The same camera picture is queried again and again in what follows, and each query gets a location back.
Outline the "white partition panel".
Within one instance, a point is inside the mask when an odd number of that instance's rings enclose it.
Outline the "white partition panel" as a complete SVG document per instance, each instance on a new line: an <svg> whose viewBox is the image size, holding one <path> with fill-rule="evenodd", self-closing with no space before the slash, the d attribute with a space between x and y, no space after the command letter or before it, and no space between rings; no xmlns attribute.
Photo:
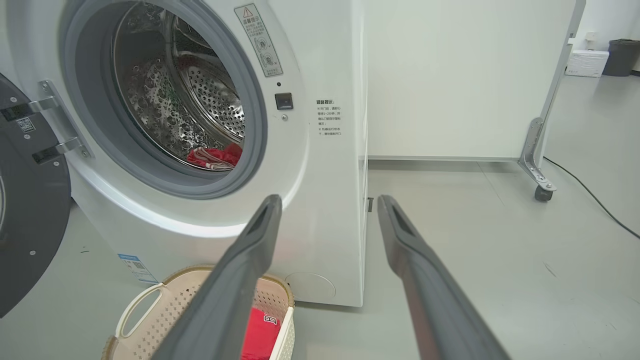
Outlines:
<svg viewBox="0 0 640 360"><path fill-rule="evenodd" d="M586 0L365 0L371 159L516 160Z"/></svg>

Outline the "black round glass washer door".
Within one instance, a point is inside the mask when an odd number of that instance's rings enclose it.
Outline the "black round glass washer door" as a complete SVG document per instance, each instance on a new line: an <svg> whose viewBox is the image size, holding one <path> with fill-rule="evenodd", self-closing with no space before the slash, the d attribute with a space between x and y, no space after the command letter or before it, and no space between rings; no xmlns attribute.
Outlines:
<svg viewBox="0 0 640 360"><path fill-rule="evenodd" d="M29 102L0 73L0 319L50 266L73 203L57 136Z"/></svg>

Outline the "grey metal leg with caster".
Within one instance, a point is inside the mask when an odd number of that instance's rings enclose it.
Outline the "grey metal leg with caster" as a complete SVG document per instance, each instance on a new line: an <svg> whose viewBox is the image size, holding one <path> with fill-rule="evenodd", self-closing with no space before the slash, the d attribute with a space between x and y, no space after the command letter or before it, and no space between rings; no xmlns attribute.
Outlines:
<svg viewBox="0 0 640 360"><path fill-rule="evenodd" d="M531 120L528 132L526 133L525 143L523 145L521 155L517 164L527 173L534 181L537 187L534 192L534 199L540 203L547 203L553 198L557 187L547 178L540 168L543 159L543 150L546 143L547 121L551 110L553 109L554 100L558 92L560 81L567 60L572 52L573 45L569 43L570 39L574 39L578 33L579 23L581 22L586 7L586 0L571 0L573 9L567 26L566 34L563 36L562 49L556 66L554 68L551 84L546 96L540 116Z"/></svg>

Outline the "white front-load washing machine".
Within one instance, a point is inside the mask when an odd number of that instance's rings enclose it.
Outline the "white front-load washing machine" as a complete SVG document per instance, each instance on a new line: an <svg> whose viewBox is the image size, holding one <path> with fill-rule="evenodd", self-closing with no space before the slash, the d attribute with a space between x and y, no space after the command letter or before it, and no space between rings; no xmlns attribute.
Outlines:
<svg viewBox="0 0 640 360"><path fill-rule="evenodd" d="M142 282L214 264L279 195L269 272L297 301L362 305L364 0L0 0L0 73ZM243 150L231 170L186 160L229 144Z"/></svg>

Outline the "red jersey with number print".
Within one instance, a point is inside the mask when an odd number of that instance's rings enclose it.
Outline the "red jersey with number print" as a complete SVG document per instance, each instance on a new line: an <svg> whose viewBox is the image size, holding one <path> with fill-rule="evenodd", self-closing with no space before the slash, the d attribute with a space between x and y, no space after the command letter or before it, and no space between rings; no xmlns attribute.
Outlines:
<svg viewBox="0 0 640 360"><path fill-rule="evenodd" d="M243 149L231 143L224 149L199 146L189 151L187 162L192 166L211 171L230 171L237 166Z"/></svg>

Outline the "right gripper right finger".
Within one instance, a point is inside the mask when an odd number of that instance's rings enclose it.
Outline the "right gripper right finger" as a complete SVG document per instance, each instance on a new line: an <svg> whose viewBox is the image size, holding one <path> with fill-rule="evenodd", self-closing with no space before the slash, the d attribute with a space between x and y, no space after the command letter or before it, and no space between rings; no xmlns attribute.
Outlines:
<svg viewBox="0 0 640 360"><path fill-rule="evenodd" d="M386 259L402 280L421 360L511 360L398 201L377 199Z"/></svg>

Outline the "black trash bin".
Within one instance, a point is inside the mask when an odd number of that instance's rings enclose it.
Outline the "black trash bin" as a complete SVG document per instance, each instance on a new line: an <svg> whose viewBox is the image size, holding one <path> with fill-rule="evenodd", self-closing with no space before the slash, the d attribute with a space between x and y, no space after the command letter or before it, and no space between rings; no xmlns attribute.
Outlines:
<svg viewBox="0 0 640 360"><path fill-rule="evenodd" d="M608 43L608 59L602 71L603 76L630 76L640 59L640 40L611 39Z"/></svg>

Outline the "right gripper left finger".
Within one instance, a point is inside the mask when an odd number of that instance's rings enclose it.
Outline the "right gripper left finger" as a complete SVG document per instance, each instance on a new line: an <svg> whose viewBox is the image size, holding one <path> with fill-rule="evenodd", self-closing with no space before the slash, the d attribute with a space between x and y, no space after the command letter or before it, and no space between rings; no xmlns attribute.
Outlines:
<svg viewBox="0 0 640 360"><path fill-rule="evenodd" d="M272 264L281 215L281 196L266 196L152 360L241 359L256 286Z"/></svg>

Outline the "red garment with small logo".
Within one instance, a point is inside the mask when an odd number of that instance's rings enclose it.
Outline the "red garment with small logo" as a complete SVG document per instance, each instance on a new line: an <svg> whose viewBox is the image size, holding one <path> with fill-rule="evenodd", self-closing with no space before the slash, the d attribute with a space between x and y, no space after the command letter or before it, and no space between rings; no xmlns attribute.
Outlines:
<svg viewBox="0 0 640 360"><path fill-rule="evenodd" d="M252 307L240 360L269 360L280 330L276 317Z"/></svg>

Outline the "cream perforated basket brown rim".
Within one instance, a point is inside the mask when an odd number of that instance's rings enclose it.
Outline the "cream perforated basket brown rim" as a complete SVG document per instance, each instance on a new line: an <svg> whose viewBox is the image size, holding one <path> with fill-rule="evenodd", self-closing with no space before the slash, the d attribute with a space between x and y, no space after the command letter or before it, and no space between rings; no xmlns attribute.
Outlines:
<svg viewBox="0 0 640 360"><path fill-rule="evenodd" d="M119 318L115 335L106 341L100 360L151 360L213 268L212 264L188 266L140 292ZM126 331L125 325L134 310L153 293L158 293L157 298ZM290 286L276 276L263 275L256 285L253 308L263 313L266 324L278 327L278 335L270 342L265 360L291 360L295 344L295 301Z"/></svg>

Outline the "white storage box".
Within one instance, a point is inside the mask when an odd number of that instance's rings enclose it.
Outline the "white storage box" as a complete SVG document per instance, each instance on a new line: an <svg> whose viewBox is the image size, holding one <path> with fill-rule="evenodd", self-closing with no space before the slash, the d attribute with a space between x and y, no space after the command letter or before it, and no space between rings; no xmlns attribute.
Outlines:
<svg viewBox="0 0 640 360"><path fill-rule="evenodd" d="M600 78L609 57L608 51L574 50L567 60L565 75Z"/></svg>

